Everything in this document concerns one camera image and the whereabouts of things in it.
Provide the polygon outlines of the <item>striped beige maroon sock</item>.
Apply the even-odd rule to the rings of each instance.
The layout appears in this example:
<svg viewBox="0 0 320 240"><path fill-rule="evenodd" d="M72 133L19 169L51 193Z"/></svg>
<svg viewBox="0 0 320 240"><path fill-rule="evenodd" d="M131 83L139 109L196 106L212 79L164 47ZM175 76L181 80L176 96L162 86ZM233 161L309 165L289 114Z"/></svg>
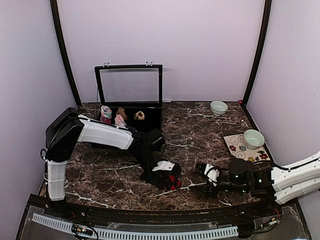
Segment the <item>striped beige maroon sock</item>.
<svg viewBox="0 0 320 240"><path fill-rule="evenodd" d="M134 114L134 120L142 121L145 119L145 114L142 111L138 111Z"/></svg>

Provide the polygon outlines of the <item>black argyle orange red sock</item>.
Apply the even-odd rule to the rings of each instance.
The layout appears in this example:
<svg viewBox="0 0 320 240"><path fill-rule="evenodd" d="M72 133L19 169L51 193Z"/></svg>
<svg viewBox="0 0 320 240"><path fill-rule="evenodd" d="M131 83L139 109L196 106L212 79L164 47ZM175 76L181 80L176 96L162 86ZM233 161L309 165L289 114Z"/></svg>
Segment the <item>black argyle orange red sock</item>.
<svg viewBox="0 0 320 240"><path fill-rule="evenodd" d="M176 179L174 175L168 175L165 180L164 188L169 191L176 190L181 187L181 181Z"/></svg>

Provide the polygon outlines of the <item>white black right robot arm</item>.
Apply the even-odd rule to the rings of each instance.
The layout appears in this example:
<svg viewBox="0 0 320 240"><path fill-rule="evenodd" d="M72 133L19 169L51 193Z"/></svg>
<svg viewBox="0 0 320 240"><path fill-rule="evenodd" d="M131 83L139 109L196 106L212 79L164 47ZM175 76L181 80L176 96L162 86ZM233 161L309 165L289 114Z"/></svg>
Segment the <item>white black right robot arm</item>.
<svg viewBox="0 0 320 240"><path fill-rule="evenodd" d="M266 217L279 204L313 192L320 187L320 154L286 166L272 165L258 169L258 163L234 158L223 169L208 163L198 163L195 172L206 178L203 192L216 198L220 192L250 194L263 199L255 205L255 213Z"/></svg>

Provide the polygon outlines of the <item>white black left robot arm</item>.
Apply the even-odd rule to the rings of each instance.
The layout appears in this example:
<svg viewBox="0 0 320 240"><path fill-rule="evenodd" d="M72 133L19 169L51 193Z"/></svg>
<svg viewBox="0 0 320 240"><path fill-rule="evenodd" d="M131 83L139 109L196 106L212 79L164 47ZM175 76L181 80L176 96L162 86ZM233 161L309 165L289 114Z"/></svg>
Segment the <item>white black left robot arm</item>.
<svg viewBox="0 0 320 240"><path fill-rule="evenodd" d="M100 122L67 108L45 131L45 148L40 156L45 161L44 179L51 210L60 218L71 213L65 203L65 178L68 161L77 143L91 143L128 150L143 170L141 178L161 189L173 191L181 186L181 167L156 156L166 146L158 129L140 132L130 126Z"/></svg>

